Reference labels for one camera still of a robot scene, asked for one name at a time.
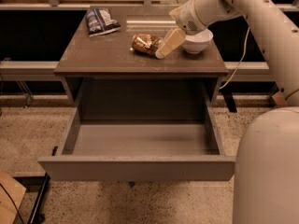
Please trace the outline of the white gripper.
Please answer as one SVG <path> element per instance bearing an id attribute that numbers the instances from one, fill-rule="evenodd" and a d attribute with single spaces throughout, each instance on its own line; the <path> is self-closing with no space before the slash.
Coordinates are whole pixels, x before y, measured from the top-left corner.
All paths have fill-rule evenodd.
<path id="1" fill-rule="evenodd" d="M 206 26 L 201 22 L 197 14 L 195 5 L 196 0 L 190 0 L 184 5 L 169 11 L 169 16 L 173 20 L 176 20 L 176 24 L 179 28 L 167 32 L 162 43 L 155 51 L 155 56 L 158 59 L 163 59 L 174 49 L 182 45 L 185 41 L 186 34 L 197 35 L 206 29 Z"/>

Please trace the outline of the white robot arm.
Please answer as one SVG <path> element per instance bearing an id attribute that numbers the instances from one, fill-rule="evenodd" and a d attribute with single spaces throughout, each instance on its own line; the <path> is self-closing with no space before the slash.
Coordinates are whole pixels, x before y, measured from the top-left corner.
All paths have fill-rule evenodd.
<path id="1" fill-rule="evenodd" d="M 283 106 L 257 117 L 235 157 L 233 224 L 299 224 L 299 32 L 271 0 L 189 0 L 170 11 L 180 28 L 158 49 L 163 58 L 216 21 L 247 22 Z"/>

